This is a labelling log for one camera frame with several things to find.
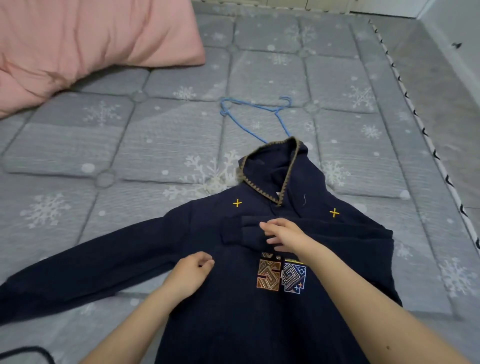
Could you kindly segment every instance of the black cord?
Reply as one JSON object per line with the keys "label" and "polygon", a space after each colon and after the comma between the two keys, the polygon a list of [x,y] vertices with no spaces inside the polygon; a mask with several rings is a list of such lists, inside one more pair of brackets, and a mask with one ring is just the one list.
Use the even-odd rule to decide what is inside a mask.
{"label": "black cord", "polygon": [[22,354],[24,352],[37,352],[47,360],[48,364],[55,364],[53,356],[41,346],[23,346],[21,348],[8,350],[7,352],[0,352],[0,360],[9,358],[14,355]]}

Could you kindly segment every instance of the blue clothes hanger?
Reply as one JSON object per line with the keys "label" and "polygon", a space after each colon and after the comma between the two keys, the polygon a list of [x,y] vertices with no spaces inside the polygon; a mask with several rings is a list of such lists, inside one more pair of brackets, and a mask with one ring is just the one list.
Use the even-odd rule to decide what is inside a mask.
{"label": "blue clothes hanger", "polygon": [[266,106],[252,104],[251,102],[237,100],[236,98],[224,97],[220,100],[220,107],[221,107],[220,114],[222,116],[227,116],[228,115],[240,128],[242,128],[248,134],[253,135],[255,138],[257,138],[258,140],[260,140],[260,141],[262,141],[266,144],[267,141],[265,139],[259,137],[257,134],[250,131],[249,129],[247,129],[246,127],[244,127],[242,124],[240,124],[238,122],[238,120],[230,113],[230,110],[225,106],[225,101],[230,101],[230,102],[232,102],[234,104],[237,104],[237,105],[247,105],[247,106],[252,106],[254,108],[258,108],[258,109],[273,112],[275,114],[276,118],[278,119],[278,121],[280,122],[280,124],[282,125],[283,130],[285,130],[285,132],[287,133],[288,136],[291,136],[290,133],[287,130],[287,127],[283,123],[282,118],[280,117],[280,115],[278,113],[279,113],[279,111],[281,111],[285,108],[290,108],[292,106],[292,99],[288,96],[281,96],[280,99],[281,100],[286,100],[288,102],[288,104],[285,105],[285,106],[279,106],[279,107],[273,109],[273,108],[268,108]]}

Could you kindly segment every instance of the pink fabric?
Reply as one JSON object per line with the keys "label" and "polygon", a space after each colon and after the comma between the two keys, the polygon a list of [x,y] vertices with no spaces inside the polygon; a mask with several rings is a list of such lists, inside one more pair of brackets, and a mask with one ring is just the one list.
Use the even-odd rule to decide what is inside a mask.
{"label": "pink fabric", "polygon": [[113,64],[204,63],[190,0],[0,0],[0,118]]}

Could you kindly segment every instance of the hood trim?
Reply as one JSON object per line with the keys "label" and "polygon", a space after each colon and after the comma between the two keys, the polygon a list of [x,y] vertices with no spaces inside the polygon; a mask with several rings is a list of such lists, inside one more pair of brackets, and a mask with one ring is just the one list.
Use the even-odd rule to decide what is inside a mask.
{"label": "hood trim", "polygon": [[[289,142],[290,140],[295,140],[295,143],[296,143],[296,147],[295,147],[295,152],[293,154],[293,157],[292,159],[290,160],[290,165],[288,166],[288,170],[287,170],[287,174],[285,176],[285,180],[283,181],[283,184],[282,184],[282,189],[280,190],[280,192],[278,193],[278,198],[275,198],[271,195],[269,195],[268,193],[262,191],[259,187],[257,187],[256,184],[254,184],[252,181],[250,181],[247,176],[245,176],[245,173],[243,173],[243,169],[245,168],[245,164],[247,163],[247,159],[257,153],[259,150],[261,149],[264,149],[264,148],[267,148],[269,146],[272,146],[272,145],[275,145],[275,144],[283,144],[283,143],[287,143]],[[257,191],[258,193],[260,193],[261,195],[263,195],[264,197],[268,198],[270,201],[273,201],[277,204],[277,206],[281,206],[282,205],[282,202],[283,202],[283,198],[285,196],[285,190],[287,188],[287,183],[290,179],[290,175],[292,173],[292,167],[293,167],[293,163],[295,162],[295,159],[297,158],[297,154],[300,150],[300,140],[298,140],[296,137],[294,136],[291,136],[290,138],[287,138],[285,140],[282,140],[282,141],[279,141],[279,142],[270,142],[270,143],[267,143],[265,144],[264,146],[260,146],[258,147],[257,149],[255,149],[253,152],[251,152],[250,154],[246,155],[243,157],[242,159],[242,162],[241,162],[241,166],[240,166],[240,178],[242,178],[243,181],[245,181],[245,183],[247,183],[247,185],[249,185],[251,188],[253,188],[255,191]]]}

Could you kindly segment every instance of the forearm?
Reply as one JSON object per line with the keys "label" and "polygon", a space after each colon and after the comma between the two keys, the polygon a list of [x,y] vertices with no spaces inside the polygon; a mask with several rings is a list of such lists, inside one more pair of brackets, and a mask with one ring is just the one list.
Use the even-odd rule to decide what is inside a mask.
{"label": "forearm", "polygon": [[137,364],[158,329],[181,300],[168,288],[150,294],[81,364]]}
{"label": "forearm", "polygon": [[372,364],[469,363],[321,244],[300,257],[310,266]]}

